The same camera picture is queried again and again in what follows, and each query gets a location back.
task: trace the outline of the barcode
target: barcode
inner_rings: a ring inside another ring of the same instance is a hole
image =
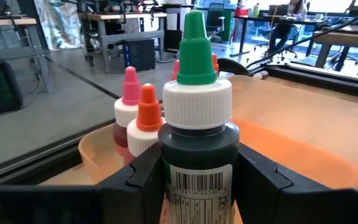
[[[222,190],[223,172],[206,175],[182,174],[176,172],[179,190]]]

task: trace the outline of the red liquid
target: red liquid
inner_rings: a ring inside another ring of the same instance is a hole
[[[117,123],[113,125],[112,135],[116,142],[116,152],[124,159],[125,166],[131,163],[135,157],[128,150],[127,128]]]

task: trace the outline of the pink cap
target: pink cap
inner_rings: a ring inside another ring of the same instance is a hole
[[[128,106],[138,105],[140,100],[140,82],[136,76],[136,68],[125,68],[124,94],[122,102]]]
[[[174,80],[177,79],[177,74],[179,72],[179,68],[180,68],[180,66],[179,66],[179,59],[178,59],[178,60],[175,61],[175,66],[173,68],[171,81],[174,81]]]

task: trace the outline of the green dropper tip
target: green dropper tip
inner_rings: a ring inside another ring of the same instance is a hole
[[[211,42],[206,37],[201,11],[191,11],[185,16],[185,34],[180,42],[179,61],[178,83],[205,85],[216,81],[216,72],[212,66]]]

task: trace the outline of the gray floor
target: gray floor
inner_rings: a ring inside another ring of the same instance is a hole
[[[218,57],[228,58],[238,52],[238,44],[213,43],[212,48]],[[246,49],[253,51],[253,46]],[[251,63],[260,59],[264,50],[232,59],[243,64],[249,59]],[[120,58],[111,64],[119,73],[106,74],[97,68],[101,67],[100,62],[95,62],[97,67],[89,67],[81,49],[53,52],[48,57],[52,61],[49,67],[55,92],[35,91],[25,96],[22,110],[0,115],[0,163],[114,118],[115,100],[67,70],[121,96],[124,76]],[[23,94],[34,90],[37,81],[29,72],[27,60],[8,62],[14,67]],[[351,62],[346,66],[355,69]],[[138,77],[141,83],[153,84],[161,99],[163,85],[170,80],[172,70],[173,63],[157,63],[155,70],[139,72]]]

